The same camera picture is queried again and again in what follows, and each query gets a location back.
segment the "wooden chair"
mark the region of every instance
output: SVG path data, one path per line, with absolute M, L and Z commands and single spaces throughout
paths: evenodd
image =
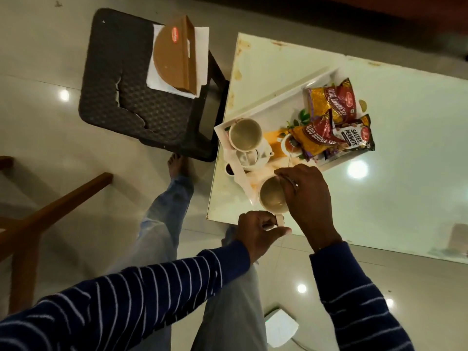
M 13 167 L 14 159 L 0 156 L 0 170 Z M 41 235 L 51 225 L 112 183 L 105 172 L 25 219 L 0 217 L 0 262 L 12 259 L 9 314 L 32 306 L 39 261 Z

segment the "person's left hand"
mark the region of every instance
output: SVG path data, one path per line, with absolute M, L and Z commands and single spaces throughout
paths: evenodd
M 251 265 L 263 256 L 278 238 L 293 232 L 285 226 L 268 231 L 264 229 L 276 224 L 276 217 L 267 211 L 250 211 L 239 216 L 234 238 L 247 248 Z

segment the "foot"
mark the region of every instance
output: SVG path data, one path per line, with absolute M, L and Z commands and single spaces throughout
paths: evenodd
M 189 177 L 189 158 L 173 153 L 167 162 L 171 179 L 182 175 Z

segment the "person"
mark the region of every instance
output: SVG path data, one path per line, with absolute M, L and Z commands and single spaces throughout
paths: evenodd
M 241 214 L 222 246 L 177 260 L 193 194 L 187 158 L 172 155 L 171 183 L 146 213 L 131 253 L 112 273 L 39 300 L 0 322 L 1 350 L 170 350 L 171 324 L 207 301 L 193 351 L 266 350 L 255 262 L 290 233 L 275 216 Z M 413 350 L 383 295 L 333 225 L 327 184 L 315 167 L 276 170 L 286 202 L 315 254 L 313 274 L 340 350 Z

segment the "red brand logo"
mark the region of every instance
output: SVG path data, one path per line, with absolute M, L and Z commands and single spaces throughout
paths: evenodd
M 172 41 L 174 43 L 177 43 L 178 40 L 179 40 L 179 30 L 177 29 L 177 27 L 173 27 L 172 28 Z
M 348 92 L 346 94 L 346 105 L 348 107 L 352 107 L 354 105 L 354 100 L 352 98 L 352 93 L 351 92 Z
M 369 128 L 364 127 L 361 130 L 361 138 L 363 142 L 368 142 L 369 141 Z

